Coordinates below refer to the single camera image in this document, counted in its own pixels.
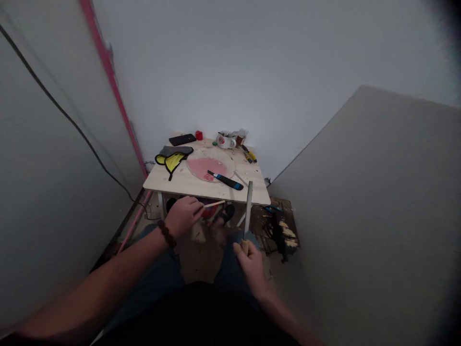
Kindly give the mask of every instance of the wire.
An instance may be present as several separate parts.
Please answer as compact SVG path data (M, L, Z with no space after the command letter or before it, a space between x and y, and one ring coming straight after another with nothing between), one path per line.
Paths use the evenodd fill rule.
M85 136L85 134L83 133L83 131L80 129L80 127L78 127L78 125L75 123L75 121L66 113L66 111L64 109L62 109L62 107L59 105L59 103L54 99L54 97L49 93L49 91L47 90L47 88L43 85L42 81L38 78L38 76L36 75L36 73L34 72L34 70L32 70L32 67L30 67L29 63L27 62L27 60L25 59L24 55L21 53L21 51L19 50L19 48L17 47L17 45L15 44L15 42L12 40L12 38L10 37L10 35L8 35L8 33L5 31L5 29L3 29L3 26L0 24L0 31L1 33L3 34L3 36L5 36L6 40L8 41L8 43L10 44L10 46L13 48L14 52L16 53L16 55L19 57L19 59L21 59L22 63L24 64L24 66L26 67L26 69L29 71L30 75L35 79L35 81L37 82L37 84L40 86L40 88L43 90L43 92L48 96L48 98L51 100L51 102L53 102L53 104L56 106L56 108L58 108L61 113L67 118L67 120L69 120L69 122L76 128L76 130L78 131L78 133L82 136L82 138L85 140L85 142L88 144L88 146L90 147L91 151L93 152L93 155L96 157L96 160L99 162L99 165L102 167L102 169L104 170L104 172L106 172L106 174L111 177L118 185L120 185L122 187L122 189L125 190L125 192L128 194L128 197L130 198L130 200L133 202L133 203L137 203L139 204L141 207L143 207L144 211L146 212L146 218L148 220L156 220L156 219L150 219L148 217L148 214L147 214L147 209L146 207L144 206L144 204L142 203L139 203L139 202L136 202L133 197L131 197L131 194L130 192L128 191L128 189L121 183L117 180L117 178L115 178L106 168L106 166L104 166L104 164L102 163L101 161L101 158L99 157L99 155L96 153L96 150L95 148L91 145L90 141L88 140L88 138Z

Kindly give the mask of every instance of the table leg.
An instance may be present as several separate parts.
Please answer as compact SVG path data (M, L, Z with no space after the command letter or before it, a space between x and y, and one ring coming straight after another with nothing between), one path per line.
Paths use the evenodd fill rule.
M160 191L157 193L158 195L158 206L160 207L160 218L165 220L165 210L163 209L163 196Z

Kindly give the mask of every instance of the person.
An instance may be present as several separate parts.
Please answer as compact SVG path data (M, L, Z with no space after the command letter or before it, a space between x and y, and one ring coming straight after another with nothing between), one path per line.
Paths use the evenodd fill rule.
M211 226L224 247L214 283L184 284L165 229L178 239L204 210L194 197L179 199L164 226L148 226L139 241L27 319L0 345L89 345L102 329L98 346L320 345L269 288L254 236L249 235L245 255L239 245L242 232L224 227L232 205Z

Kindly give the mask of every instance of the beaded bracelet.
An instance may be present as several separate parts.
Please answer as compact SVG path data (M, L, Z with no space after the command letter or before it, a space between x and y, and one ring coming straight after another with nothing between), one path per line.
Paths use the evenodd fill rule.
M168 229L167 226L165 226L165 223L163 222L163 220L157 221L157 226L162 231L162 234L165 237L165 240L167 241L169 247L175 247L176 240L174 240L173 236L170 234L170 230Z

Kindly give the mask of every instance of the table top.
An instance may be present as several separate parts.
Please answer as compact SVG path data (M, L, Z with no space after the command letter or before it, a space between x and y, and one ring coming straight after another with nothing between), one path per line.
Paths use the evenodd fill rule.
M174 133L173 137L181 136L181 133ZM184 144L185 147L192 147L194 150L200 148L213 148L215 139L204 138L201 141ZM240 148L219 149L228 154L235 162L236 172L248 183L253 181L253 204L269 205L270 198L267 192L266 183L261 173L258 163L249 163ZM211 183L196 178L187 167L186 160L181 161L178 168L173 173L173 178L168 181L170 174L165 166L155 164L150 172L144 188L148 190L168 192L180 195L196 197L206 197L219 200L229 200L234 202L246 203L248 188L244 185L243 190L237 191L227 185ZM241 183L240 179L234 175L232 180Z

